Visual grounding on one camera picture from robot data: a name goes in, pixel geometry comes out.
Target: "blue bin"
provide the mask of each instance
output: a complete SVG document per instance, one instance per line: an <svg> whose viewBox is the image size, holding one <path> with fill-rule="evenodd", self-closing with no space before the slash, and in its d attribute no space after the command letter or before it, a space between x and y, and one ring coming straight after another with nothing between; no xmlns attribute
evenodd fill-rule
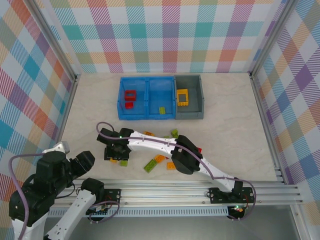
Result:
<svg viewBox="0 0 320 240"><path fill-rule="evenodd" d="M125 91L135 90L136 101L132 109L125 108ZM119 120L143 120L147 118L147 81L145 77L122 77L120 80L117 110Z"/></svg>
<svg viewBox="0 0 320 240"><path fill-rule="evenodd" d="M132 109L125 108L125 91L135 90ZM165 108L160 114L159 108ZM176 93L173 76L122 77L117 101L119 120L175 119Z"/></svg>
<svg viewBox="0 0 320 240"><path fill-rule="evenodd" d="M152 76L147 78L147 119L175 119L176 98L173 76ZM165 114L159 108L165 108Z"/></svg>

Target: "marble surface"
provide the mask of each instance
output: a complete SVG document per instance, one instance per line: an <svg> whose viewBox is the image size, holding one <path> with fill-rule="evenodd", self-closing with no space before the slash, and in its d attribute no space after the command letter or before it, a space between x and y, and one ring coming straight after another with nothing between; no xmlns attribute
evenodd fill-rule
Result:
<svg viewBox="0 0 320 240"><path fill-rule="evenodd" d="M69 143L69 157L86 150L95 156L94 166L82 178L206 179L200 174L185 175L167 170L170 159L146 173L144 166L156 155L149 151L131 152L127 167L104 161L105 145L96 141L96 124L105 121L111 123L116 131L129 128L141 133L152 132L157 137L170 135L170 131L177 128L179 134L187 136L202 148L206 159L223 172L251 181L276 181L273 161L246 73L201 74L205 99L203 120L120 121L117 112L120 78L132 75L147 74L85 73L81 76L62 140Z"/></svg>

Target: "gray bin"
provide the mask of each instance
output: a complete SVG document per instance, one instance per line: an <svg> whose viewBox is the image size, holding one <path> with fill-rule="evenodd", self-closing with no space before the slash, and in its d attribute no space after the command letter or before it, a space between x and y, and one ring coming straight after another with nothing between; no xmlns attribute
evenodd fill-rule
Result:
<svg viewBox="0 0 320 240"><path fill-rule="evenodd" d="M178 89L188 89L188 106L178 106ZM200 75L175 75L175 119L204 119L205 98Z"/></svg>

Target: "green lego brick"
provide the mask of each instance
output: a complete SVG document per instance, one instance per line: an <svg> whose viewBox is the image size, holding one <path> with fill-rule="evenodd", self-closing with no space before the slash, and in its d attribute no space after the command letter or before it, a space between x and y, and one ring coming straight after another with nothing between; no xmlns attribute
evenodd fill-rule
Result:
<svg viewBox="0 0 320 240"><path fill-rule="evenodd" d="M174 137L174 138L178 138L178 129L173 129L172 131L171 131L171 136L172 137Z"/></svg>
<svg viewBox="0 0 320 240"><path fill-rule="evenodd" d="M159 113L160 114L166 114L166 109L164 106L159 107Z"/></svg>
<svg viewBox="0 0 320 240"><path fill-rule="evenodd" d="M128 166L128 160L121 160L120 166L121 167L127 167Z"/></svg>
<svg viewBox="0 0 320 240"><path fill-rule="evenodd" d="M155 159L152 159L150 162L148 162L147 165L145 165L145 167L143 169L147 173L150 173L152 171L152 169L154 169L157 164L158 164L157 161Z"/></svg>

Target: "beige floor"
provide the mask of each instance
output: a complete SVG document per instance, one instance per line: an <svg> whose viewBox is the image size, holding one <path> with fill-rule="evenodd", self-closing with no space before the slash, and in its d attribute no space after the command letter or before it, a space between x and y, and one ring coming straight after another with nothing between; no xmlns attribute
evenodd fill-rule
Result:
<svg viewBox="0 0 320 240"><path fill-rule="evenodd" d="M205 98L203 120L120 121L117 98L122 76L125 74L86 73L81 76L62 140L70 145L69 157L85 150L90 150L95 156L93 168L82 178L205 179L197 174L185 175L167 170L166 162L170 159L146 173L143 168L157 154L155 152L131 152L128 167L104 161L105 146L96 141L98 134L95 129L97 122L106 121L116 131L131 128L139 132L152 132L158 137L169 135L170 130L177 128L179 134L187 136L202 148L205 158L223 172L246 180L276 181L274 165L246 73L201 74Z"/></svg>

